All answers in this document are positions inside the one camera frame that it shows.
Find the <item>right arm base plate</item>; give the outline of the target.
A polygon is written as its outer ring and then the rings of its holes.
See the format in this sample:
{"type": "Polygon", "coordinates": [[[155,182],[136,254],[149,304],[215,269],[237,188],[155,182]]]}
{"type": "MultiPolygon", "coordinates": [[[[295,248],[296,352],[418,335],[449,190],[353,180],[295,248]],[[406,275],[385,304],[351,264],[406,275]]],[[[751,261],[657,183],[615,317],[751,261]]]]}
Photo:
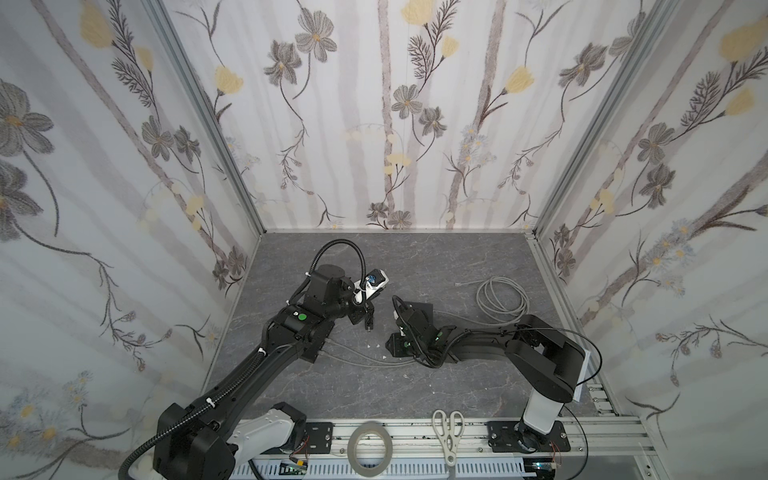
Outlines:
{"type": "Polygon", "coordinates": [[[564,424],[555,421],[548,434],[542,434],[522,421],[489,421],[488,445],[494,453],[565,453],[571,451],[564,424]]]}

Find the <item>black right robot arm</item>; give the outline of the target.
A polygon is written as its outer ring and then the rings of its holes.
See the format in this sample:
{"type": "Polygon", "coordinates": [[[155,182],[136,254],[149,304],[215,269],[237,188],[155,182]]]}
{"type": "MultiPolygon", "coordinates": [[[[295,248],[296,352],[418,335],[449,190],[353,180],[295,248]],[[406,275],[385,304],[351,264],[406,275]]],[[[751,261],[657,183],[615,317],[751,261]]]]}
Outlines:
{"type": "Polygon", "coordinates": [[[386,348],[393,357],[410,357],[430,369],[473,360],[508,361],[531,386],[520,419],[506,430],[489,430],[491,447],[523,454],[562,451],[553,437],[559,416],[575,400],[577,390],[593,379],[587,373],[589,351],[570,337],[572,330],[532,314],[497,328],[438,327],[432,304],[398,296],[392,304],[398,331],[386,348]]]}

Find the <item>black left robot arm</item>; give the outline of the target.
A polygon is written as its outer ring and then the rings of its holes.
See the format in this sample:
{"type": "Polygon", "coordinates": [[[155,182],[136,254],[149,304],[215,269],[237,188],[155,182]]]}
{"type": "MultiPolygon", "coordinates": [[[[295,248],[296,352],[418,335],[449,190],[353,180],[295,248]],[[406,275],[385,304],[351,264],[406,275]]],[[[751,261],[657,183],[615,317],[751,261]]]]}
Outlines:
{"type": "Polygon", "coordinates": [[[229,478],[245,452],[233,436],[246,408],[294,361],[314,362],[336,320],[357,324],[372,317],[372,301],[388,279],[365,263],[361,248],[349,239],[324,244],[300,286],[264,326],[255,349],[188,406],[167,407],[156,434],[127,456],[118,478],[130,478],[146,453],[165,479],[229,478]]]}

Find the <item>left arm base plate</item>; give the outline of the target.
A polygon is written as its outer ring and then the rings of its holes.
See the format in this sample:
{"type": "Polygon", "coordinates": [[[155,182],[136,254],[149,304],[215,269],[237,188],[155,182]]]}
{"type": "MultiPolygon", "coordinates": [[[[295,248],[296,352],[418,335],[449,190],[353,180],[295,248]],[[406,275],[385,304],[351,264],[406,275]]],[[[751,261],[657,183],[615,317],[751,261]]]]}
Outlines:
{"type": "Polygon", "coordinates": [[[295,426],[289,439],[281,446],[265,451],[268,455],[329,454],[333,435],[332,422],[308,422],[295,426]]]}

